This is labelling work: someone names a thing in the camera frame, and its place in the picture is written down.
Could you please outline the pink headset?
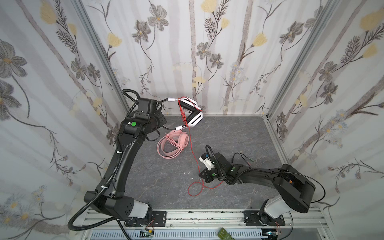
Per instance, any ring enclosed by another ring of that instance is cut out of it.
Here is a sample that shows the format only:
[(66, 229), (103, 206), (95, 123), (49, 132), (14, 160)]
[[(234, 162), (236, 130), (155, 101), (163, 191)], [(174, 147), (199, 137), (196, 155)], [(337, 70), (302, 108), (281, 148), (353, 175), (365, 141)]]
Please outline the pink headset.
[[(184, 151), (184, 149), (188, 146), (189, 141), (189, 135), (182, 130), (170, 131), (159, 140), (157, 144), (157, 152), (163, 159), (174, 159)], [(166, 144), (171, 145), (175, 149), (170, 152), (166, 152)]]

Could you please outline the white black headset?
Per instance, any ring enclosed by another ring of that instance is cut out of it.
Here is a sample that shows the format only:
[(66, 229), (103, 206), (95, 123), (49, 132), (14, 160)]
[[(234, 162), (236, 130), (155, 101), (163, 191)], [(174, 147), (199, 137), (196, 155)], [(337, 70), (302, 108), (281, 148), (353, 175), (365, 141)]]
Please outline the white black headset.
[(198, 106), (198, 103), (189, 97), (180, 98), (166, 98), (160, 101), (160, 105), (163, 107), (164, 102), (178, 102), (178, 106), (181, 113), (183, 124), (175, 128), (168, 128), (163, 126), (164, 129), (169, 131), (179, 131), (185, 128), (192, 128), (196, 126), (204, 117), (202, 108)]

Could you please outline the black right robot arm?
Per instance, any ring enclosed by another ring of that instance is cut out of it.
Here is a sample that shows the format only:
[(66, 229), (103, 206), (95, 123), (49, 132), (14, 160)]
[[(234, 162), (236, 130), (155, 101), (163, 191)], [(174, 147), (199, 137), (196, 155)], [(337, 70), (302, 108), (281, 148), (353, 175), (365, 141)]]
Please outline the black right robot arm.
[(273, 188), (278, 195), (263, 202), (258, 211), (244, 212), (247, 226), (284, 226), (285, 213), (291, 211), (306, 214), (314, 204), (315, 179), (299, 173), (291, 165), (261, 169), (229, 162), (222, 154), (213, 153), (210, 146), (199, 157), (206, 167), (199, 176), (205, 183), (218, 180), (233, 186), (254, 184)]

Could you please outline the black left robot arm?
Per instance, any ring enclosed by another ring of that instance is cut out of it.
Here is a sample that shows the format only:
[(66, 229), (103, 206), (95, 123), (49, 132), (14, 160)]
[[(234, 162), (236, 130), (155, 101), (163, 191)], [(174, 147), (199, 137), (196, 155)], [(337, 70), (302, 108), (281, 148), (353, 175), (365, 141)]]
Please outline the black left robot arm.
[[(86, 192), (85, 205), (68, 222), (71, 231), (85, 231), (111, 221), (137, 219), (142, 224), (152, 221), (151, 205), (125, 196), (125, 187), (135, 157), (148, 139), (148, 134), (158, 132), (167, 122), (162, 113), (162, 102), (140, 97), (139, 93), (124, 89), (123, 95), (134, 102), (115, 136), (115, 153), (109, 167), (94, 191)], [(77, 218), (89, 208), (108, 219), (89, 226), (75, 226)]]

